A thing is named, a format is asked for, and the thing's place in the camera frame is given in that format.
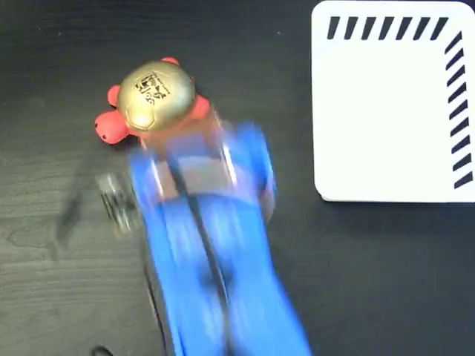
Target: white card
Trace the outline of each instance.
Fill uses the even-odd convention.
[[[474,35],[475,13],[459,2],[315,7],[314,166],[324,199],[475,201]]]

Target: blurry blue object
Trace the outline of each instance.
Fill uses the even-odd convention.
[[[154,293],[161,295],[153,298],[163,300],[166,318],[160,317],[166,319],[173,353],[223,355],[227,325],[228,355],[311,355],[269,253],[261,206],[263,197],[272,205],[275,181],[263,134],[254,125],[241,125],[225,132],[221,143],[214,150],[202,136],[187,136],[170,142],[166,157],[150,151],[130,156],[149,273],[160,286]],[[205,233],[189,197],[197,203]],[[209,238],[220,280],[201,234]]]

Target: wood grain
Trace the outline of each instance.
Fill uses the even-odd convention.
[[[315,2],[4,0],[0,4],[0,355],[159,355],[136,241],[116,240],[94,174],[106,92],[176,56],[223,118],[266,132],[278,179],[277,273],[320,355],[473,355],[472,207],[333,205],[313,187]],[[51,259],[82,192],[68,249]]]

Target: black cable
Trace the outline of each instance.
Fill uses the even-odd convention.
[[[183,179],[180,170],[177,168],[176,162],[171,157],[168,157],[168,161],[171,163],[169,166],[171,177],[174,180],[177,190],[186,198],[188,206],[190,207],[191,214],[193,215],[194,223],[197,226],[198,233],[200,234],[201,242],[205,249],[206,258],[211,270],[212,279],[216,285],[217,295],[220,302],[221,312],[223,315],[224,324],[224,350],[223,353],[226,356],[235,356],[235,351],[232,342],[232,329],[231,318],[229,313],[228,298],[226,295],[226,285],[224,283],[223,275],[221,274],[221,268],[219,262],[214,253],[211,239],[203,223],[203,218],[200,213],[200,206],[196,196],[190,195],[186,189],[185,180]]]
[[[167,349],[167,345],[166,345],[165,329],[163,328],[163,322],[162,322],[162,319],[160,318],[160,314],[159,314],[158,309],[157,309],[157,300],[155,299],[154,288],[153,288],[152,282],[150,280],[151,277],[150,277],[150,275],[148,274],[148,271],[147,271],[146,254],[147,254],[147,251],[146,251],[146,247],[145,247],[145,242],[142,242],[142,244],[141,244],[141,255],[142,255],[143,274],[145,275],[145,282],[147,283],[148,296],[151,298],[151,304],[152,304],[152,307],[154,308],[155,320],[157,321],[158,328],[160,329],[160,335],[162,336],[163,351],[165,352],[165,356],[166,356],[166,355],[168,355],[168,349]]]

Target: gold turtle shell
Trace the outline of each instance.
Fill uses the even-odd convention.
[[[180,66],[149,62],[122,81],[117,109],[133,130],[160,130],[180,121],[195,95],[193,81]]]

